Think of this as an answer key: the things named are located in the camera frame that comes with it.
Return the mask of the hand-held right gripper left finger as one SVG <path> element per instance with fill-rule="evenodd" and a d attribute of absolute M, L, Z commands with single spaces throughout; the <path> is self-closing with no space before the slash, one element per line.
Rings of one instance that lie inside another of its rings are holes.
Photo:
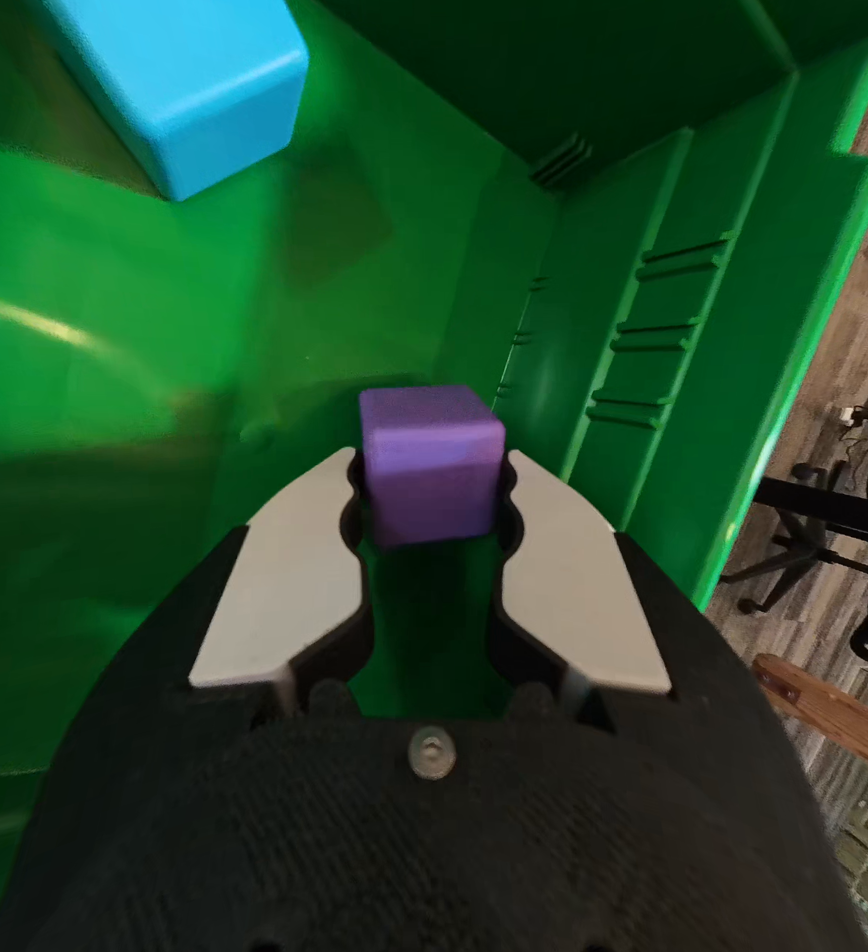
<path fill-rule="evenodd" d="M 287 484 L 246 525 L 188 675 L 192 688 L 262 685 L 281 713 L 324 680 L 348 682 L 375 646 L 361 541 L 360 456 L 343 447 Z"/>

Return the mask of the blue cube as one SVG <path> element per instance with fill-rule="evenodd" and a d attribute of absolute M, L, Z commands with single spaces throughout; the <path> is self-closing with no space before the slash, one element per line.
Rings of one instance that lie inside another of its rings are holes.
<path fill-rule="evenodd" d="M 166 199 L 186 200 L 290 143 L 309 51 L 285 2 L 29 6 Z"/>

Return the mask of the purple cube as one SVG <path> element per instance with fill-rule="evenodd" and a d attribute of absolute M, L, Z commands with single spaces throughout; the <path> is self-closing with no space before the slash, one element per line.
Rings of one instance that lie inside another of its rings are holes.
<path fill-rule="evenodd" d="M 492 531 L 506 433 L 472 388 L 369 388 L 358 409 L 377 546 Z"/>

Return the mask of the green plastic bin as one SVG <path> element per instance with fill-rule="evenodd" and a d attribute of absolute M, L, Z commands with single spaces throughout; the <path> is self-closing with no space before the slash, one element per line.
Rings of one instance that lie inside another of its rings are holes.
<path fill-rule="evenodd" d="M 868 2 L 285 3 L 290 143 L 175 202 L 0 2 L 0 950 L 865 950 L 703 613 L 868 233 Z M 493 668 L 499 486 L 376 545 L 358 397 L 445 385 L 613 526 L 669 697 Z M 370 659 L 192 688 L 348 446 Z"/>

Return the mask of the black rolling chair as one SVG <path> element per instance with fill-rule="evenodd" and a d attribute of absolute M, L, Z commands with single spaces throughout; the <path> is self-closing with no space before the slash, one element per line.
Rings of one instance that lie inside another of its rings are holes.
<path fill-rule="evenodd" d="M 843 490 L 848 462 L 831 469 L 799 462 L 790 480 L 763 477 L 753 502 L 776 512 L 783 534 L 774 534 L 777 553 L 757 564 L 723 574 L 719 582 L 733 586 L 777 574 L 763 601 L 741 598 L 743 615 L 769 612 L 819 565 L 840 565 L 868 576 L 868 475 L 863 495 Z M 856 657 L 868 663 L 868 607 L 849 640 Z"/>

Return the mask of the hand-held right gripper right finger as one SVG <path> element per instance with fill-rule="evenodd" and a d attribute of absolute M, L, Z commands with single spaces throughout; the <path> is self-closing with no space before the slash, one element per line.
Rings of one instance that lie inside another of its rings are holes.
<path fill-rule="evenodd" d="M 511 686 L 543 684 L 577 719 L 603 689 L 673 690 L 610 522 L 518 449 L 503 462 L 487 656 Z"/>

